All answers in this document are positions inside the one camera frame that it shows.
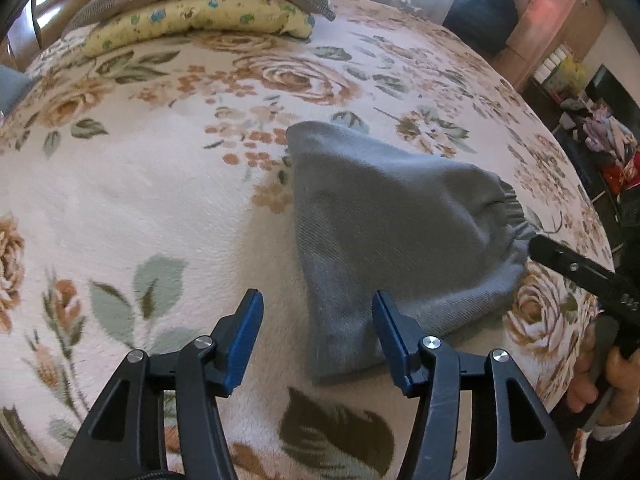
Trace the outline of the purple grey pillow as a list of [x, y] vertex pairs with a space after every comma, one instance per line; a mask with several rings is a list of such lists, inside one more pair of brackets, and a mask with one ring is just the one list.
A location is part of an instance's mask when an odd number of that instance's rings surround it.
[[12, 110], [32, 90], [35, 81], [28, 75], [0, 65], [0, 110], [3, 116], [9, 116]]

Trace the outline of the floral bed blanket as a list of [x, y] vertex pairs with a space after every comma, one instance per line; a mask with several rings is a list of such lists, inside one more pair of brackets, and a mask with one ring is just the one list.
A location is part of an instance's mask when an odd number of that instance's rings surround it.
[[390, 376], [317, 388], [285, 130], [321, 120], [513, 186], [529, 222], [612, 266], [558, 142], [447, 29], [368, 0], [307, 41], [191, 32], [93, 60], [71, 32], [1, 128], [1, 426], [55, 474], [125, 354], [209, 332], [255, 287], [265, 318], [219, 404], [243, 479], [393, 479], [416, 404]]

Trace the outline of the yellow floral pillow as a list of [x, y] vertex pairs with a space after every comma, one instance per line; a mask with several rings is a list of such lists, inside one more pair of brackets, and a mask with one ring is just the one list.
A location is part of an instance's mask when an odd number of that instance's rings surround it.
[[162, 0], [96, 26], [82, 46], [87, 58], [190, 30], [261, 32], [307, 39], [314, 17], [286, 0]]

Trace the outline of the wooden headboard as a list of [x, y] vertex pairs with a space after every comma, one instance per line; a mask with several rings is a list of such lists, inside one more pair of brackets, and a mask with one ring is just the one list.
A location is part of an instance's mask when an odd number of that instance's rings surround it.
[[24, 72], [90, 0], [26, 0], [1, 33], [1, 64]]

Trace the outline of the cluttered shelf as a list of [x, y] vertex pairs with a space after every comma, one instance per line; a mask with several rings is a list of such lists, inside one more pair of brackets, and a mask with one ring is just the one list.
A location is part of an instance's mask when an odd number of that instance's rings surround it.
[[522, 88], [573, 164], [613, 248], [639, 234], [639, 105], [605, 66], [559, 47]]

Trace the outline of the grey pants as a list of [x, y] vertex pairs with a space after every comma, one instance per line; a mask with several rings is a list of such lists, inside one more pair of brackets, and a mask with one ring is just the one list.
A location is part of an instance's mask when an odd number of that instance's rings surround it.
[[327, 122], [300, 122], [286, 138], [314, 382], [381, 364], [380, 290], [436, 336], [510, 308], [535, 235], [510, 184]]

